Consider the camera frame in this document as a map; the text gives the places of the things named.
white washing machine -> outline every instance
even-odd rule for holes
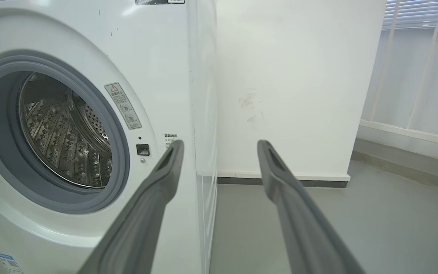
[[[77,272],[182,139],[152,272],[208,272],[215,29],[216,0],[0,1],[3,267]]]

white baseboard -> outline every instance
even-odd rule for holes
[[[256,172],[231,172],[231,171],[218,171],[218,177],[228,177],[228,178],[261,178],[261,173]],[[298,180],[309,180],[309,181],[339,181],[348,182],[351,180],[351,176],[347,174],[294,174],[295,178]]]

white wall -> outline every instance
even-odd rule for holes
[[[219,176],[257,177],[269,140],[292,172],[343,180],[384,0],[219,0]]]
[[[376,62],[362,116],[366,120],[371,115],[379,75],[386,54],[388,34],[388,31],[383,31],[379,41]],[[388,73],[374,121],[400,127],[407,125],[432,35],[433,29],[395,31]],[[438,135],[438,37],[435,49],[433,62],[422,89],[419,111],[414,116],[412,128]],[[359,128],[358,137],[438,158],[438,143],[362,126]]]

washing machine opening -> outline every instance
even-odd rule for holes
[[[108,135],[92,108],[63,83],[32,73],[21,87],[18,116],[39,160],[67,182],[104,188],[113,158]]]
[[[30,201],[63,213],[110,205],[127,183],[130,151],[119,111],[105,95],[104,85],[97,88],[52,56],[31,51],[0,56],[5,182]]]

black baseboard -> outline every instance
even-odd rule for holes
[[[348,182],[343,181],[308,181],[308,180],[299,180],[304,187],[329,187],[329,188],[346,188],[348,186]],[[226,185],[254,185],[260,186],[263,185],[261,179],[258,178],[230,178],[230,177],[218,177],[218,184],[226,184]]]

